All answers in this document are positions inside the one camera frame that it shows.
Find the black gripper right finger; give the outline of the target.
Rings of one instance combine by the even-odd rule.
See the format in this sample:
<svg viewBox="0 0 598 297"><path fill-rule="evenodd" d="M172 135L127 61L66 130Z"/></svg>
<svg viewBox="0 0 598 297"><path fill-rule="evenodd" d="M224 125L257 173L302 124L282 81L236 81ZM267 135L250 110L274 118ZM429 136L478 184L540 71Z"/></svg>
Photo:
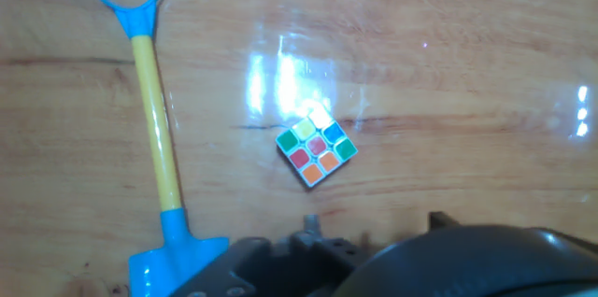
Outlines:
<svg viewBox="0 0 598 297"><path fill-rule="evenodd" d="M428 215L429 230L439 230L448 227L457 227L461 223L442 211L430 212Z"/></svg>

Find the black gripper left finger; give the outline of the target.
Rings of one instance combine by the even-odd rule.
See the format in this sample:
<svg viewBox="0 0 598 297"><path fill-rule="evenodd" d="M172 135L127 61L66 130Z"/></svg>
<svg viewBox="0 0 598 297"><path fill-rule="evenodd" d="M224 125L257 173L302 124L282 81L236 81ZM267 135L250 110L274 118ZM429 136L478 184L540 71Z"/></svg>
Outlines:
<svg viewBox="0 0 598 297"><path fill-rule="evenodd" d="M368 254L344 238L321 233L316 215L276 243L246 237L192 276L179 297L329 297Z"/></svg>

